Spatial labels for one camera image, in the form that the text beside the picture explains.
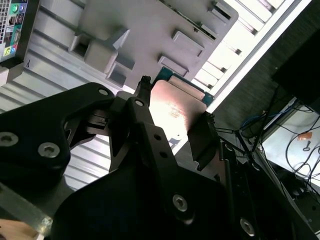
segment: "desk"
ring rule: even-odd
[[[315,112],[306,113],[302,111],[296,111],[290,117],[288,117],[284,122],[279,123],[282,126],[290,129],[295,133],[302,133],[304,131],[309,130],[312,125],[316,122],[319,115]],[[315,124],[314,128],[320,126],[320,119]],[[298,140],[298,138],[294,139],[290,144],[288,149],[288,160],[295,169],[302,165],[304,161],[306,161],[307,157],[313,150],[313,148],[320,146],[320,128],[315,129],[312,132],[312,138],[306,140]],[[288,165],[286,161],[286,148],[289,144],[289,141],[296,136],[284,129],[283,127],[278,126],[274,132],[263,141],[263,148],[265,150],[265,154],[268,160],[271,162],[287,169],[290,172],[293,172],[293,169]],[[307,146],[308,141],[310,141],[310,151],[303,151],[303,148]],[[320,157],[318,150],[315,150],[311,155],[308,164],[311,169],[315,166],[318,158]],[[308,175],[310,169],[307,165],[303,166],[299,173]],[[315,168],[313,172],[313,176],[320,173],[320,164]],[[313,184],[320,186],[320,175],[316,176],[311,180]]]

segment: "blue cable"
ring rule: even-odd
[[[291,110],[291,106],[288,107],[285,111],[281,111],[281,112],[278,112],[278,113],[275,113],[275,114],[270,115],[269,118],[273,118],[273,117],[275,117],[275,116],[277,116],[277,115],[279,115],[279,114],[285,114],[285,113],[287,113],[289,110]],[[265,115],[265,114],[261,114],[261,115],[249,117],[246,121],[244,121],[244,123],[242,123],[241,129],[242,129],[245,125],[247,125],[247,123],[250,123],[250,122],[252,122],[252,121],[255,120],[255,119],[261,118],[261,117],[263,117],[264,115]]]

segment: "copper plate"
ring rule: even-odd
[[[206,109],[203,102],[165,80],[157,81],[151,91],[154,124],[163,128],[168,140],[182,139]]]

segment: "orange label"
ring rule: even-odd
[[[308,139],[311,139],[311,138],[312,138],[312,132],[307,132],[307,133],[304,133],[304,134],[300,134],[298,136],[298,141],[308,140]]]

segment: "black panel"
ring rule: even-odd
[[[318,30],[274,75],[273,79],[305,105],[320,113]]]

